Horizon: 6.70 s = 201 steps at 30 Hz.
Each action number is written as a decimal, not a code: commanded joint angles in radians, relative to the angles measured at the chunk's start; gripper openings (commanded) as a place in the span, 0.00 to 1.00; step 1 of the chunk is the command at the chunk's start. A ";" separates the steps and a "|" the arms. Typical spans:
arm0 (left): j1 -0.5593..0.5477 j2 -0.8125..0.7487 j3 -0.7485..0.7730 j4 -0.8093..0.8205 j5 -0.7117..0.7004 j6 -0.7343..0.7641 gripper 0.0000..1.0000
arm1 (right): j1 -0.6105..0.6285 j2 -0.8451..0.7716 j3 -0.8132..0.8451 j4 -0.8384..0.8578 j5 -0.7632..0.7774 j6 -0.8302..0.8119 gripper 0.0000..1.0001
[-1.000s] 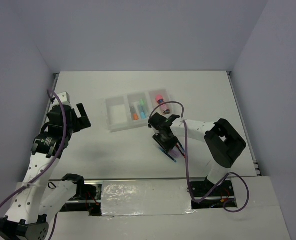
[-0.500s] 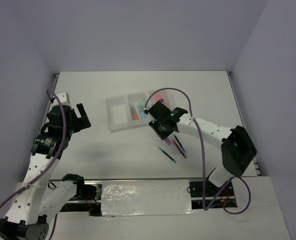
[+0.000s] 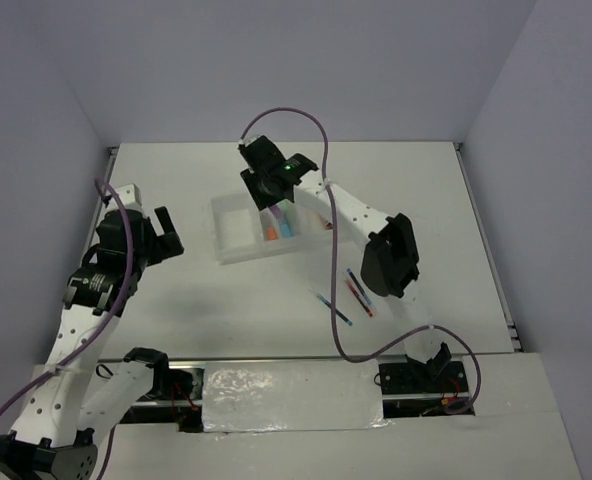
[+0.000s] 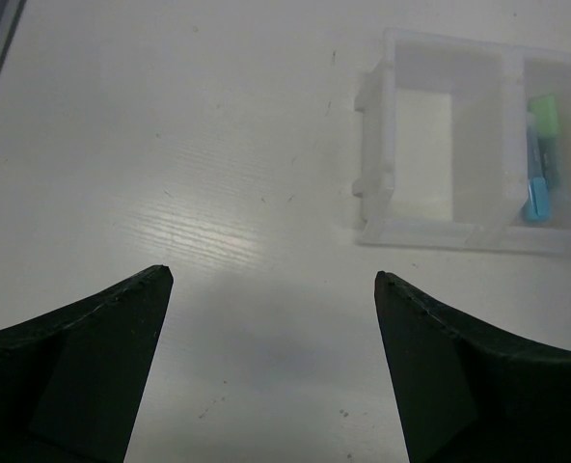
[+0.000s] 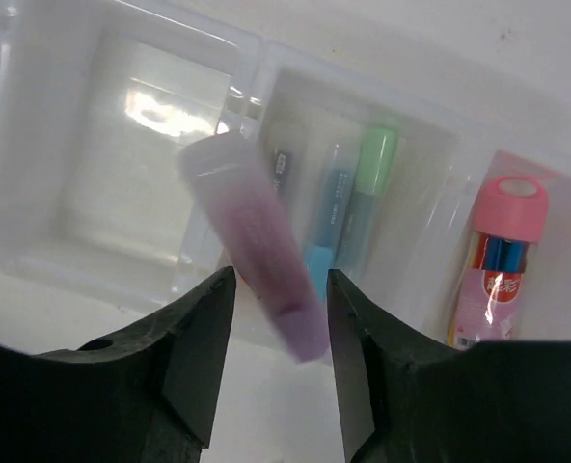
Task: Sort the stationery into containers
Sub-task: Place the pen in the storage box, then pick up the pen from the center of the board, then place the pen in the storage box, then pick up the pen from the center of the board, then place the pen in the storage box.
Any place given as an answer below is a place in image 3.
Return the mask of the pink capped glue bottle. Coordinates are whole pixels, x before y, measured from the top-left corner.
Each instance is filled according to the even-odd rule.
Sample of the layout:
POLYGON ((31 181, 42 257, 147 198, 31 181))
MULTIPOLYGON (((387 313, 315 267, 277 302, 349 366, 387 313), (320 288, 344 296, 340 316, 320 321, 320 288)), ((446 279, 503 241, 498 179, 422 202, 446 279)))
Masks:
POLYGON ((327 221, 324 217, 318 216, 319 224, 321 228, 325 231, 329 231, 333 229, 333 225, 331 222, 327 221))

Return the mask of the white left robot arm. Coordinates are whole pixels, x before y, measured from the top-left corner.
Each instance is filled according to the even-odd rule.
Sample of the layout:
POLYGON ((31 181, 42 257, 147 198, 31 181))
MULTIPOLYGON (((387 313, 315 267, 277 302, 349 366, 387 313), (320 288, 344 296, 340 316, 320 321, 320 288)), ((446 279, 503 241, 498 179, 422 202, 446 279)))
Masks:
POLYGON ((172 385, 168 356, 134 347, 110 380, 87 394, 99 356, 136 293, 146 268, 183 254, 166 207, 157 233, 140 208, 109 208, 97 243, 69 277, 61 322, 43 372, 14 394, 29 399, 10 431, 0 435, 0 473, 9 479, 88 479, 102 476, 98 447, 140 397, 158 399, 172 385))

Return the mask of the purple highlighter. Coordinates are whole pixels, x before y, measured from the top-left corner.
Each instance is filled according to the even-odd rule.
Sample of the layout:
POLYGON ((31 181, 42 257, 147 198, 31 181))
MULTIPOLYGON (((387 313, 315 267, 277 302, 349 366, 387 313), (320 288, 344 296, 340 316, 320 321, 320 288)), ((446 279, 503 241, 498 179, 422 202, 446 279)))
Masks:
POLYGON ((280 224, 287 222, 285 214, 278 204, 271 206, 270 211, 280 224))

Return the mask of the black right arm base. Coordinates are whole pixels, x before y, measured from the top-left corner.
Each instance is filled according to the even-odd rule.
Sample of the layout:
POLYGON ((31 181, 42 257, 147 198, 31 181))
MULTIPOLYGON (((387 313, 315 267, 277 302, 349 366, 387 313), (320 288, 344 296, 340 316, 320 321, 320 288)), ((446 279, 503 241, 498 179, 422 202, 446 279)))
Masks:
POLYGON ((465 393, 468 382, 463 364, 452 359, 446 343, 427 363, 407 359, 378 365, 373 378, 383 395, 465 393))

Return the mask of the orange capped highlighter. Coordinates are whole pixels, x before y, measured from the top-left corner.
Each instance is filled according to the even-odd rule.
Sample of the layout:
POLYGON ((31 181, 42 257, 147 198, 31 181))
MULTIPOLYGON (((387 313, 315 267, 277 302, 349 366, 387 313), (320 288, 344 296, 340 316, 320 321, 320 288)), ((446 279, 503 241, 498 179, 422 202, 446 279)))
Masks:
POLYGON ((274 241, 278 239, 278 235, 274 227, 270 226, 265 229, 265 238, 267 241, 274 241))

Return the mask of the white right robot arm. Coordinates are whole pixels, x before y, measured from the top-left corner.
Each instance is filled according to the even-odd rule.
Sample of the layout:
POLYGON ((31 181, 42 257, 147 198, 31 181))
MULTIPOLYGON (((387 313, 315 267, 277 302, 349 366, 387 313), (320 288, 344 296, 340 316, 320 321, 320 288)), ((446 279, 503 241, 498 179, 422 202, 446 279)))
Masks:
POLYGON ((417 331, 403 341, 412 383, 422 391, 436 389, 446 377, 451 353, 430 329, 433 320, 420 300, 419 253, 411 220, 368 206, 304 155, 285 157, 266 136, 241 140, 238 151, 248 165, 241 178, 258 209, 287 200, 319 214, 358 247, 363 286, 385 300, 406 330, 417 331))

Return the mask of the blue highlighter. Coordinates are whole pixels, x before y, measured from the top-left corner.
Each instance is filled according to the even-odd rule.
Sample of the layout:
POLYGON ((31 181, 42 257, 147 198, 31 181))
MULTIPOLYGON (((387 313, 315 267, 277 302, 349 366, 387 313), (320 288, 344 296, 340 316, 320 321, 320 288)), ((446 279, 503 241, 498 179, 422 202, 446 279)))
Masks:
POLYGON ((295 224, 293 223, 293 219, 291 218, 291 216, 286 213, 282 213, 282 219, 280 222, 281 235, 284 238, 294 237, 296 234, 294 226, 295 224))

